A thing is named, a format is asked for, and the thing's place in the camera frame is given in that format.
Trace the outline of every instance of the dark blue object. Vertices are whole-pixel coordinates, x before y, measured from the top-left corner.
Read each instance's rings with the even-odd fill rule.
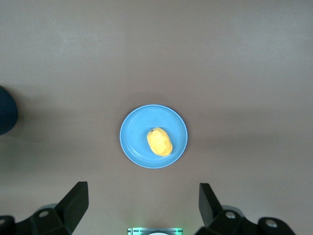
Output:
[[[0,135],[10,131],[18,120],[18,108],[12,96],[0,86]]]

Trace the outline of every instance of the green light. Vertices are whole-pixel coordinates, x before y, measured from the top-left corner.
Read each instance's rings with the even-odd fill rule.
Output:
[[[128,235],[143,235],[151,233],[164,233],[167,235],[182,235],[182,228],[130,228]]]

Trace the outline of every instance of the yellow toy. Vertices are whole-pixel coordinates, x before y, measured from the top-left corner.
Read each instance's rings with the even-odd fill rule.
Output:
[[[147,140],[151,150],[159,156],[168,156],[173,151],[173,145],[167,133],[157,127],[149,131]]]

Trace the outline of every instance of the yellow object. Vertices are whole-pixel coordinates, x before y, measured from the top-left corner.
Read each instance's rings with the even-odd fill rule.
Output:
[[[166,131],[159,127],[149,131],[147,140],[151,150],[159,156],[168,156],[173,151],[173,145]]]

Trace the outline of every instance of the blue plate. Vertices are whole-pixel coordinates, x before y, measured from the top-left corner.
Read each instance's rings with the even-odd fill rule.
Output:
[[[160,127],[168,134],[173,151],[166,157],[152,152],[147,134]],[[126,156],[139,166],[162,168],[174,163],[185,151],[188,135],[181,117],[172,109],[157,105],[145,105],[133,110],[124,120],[120,142]]]

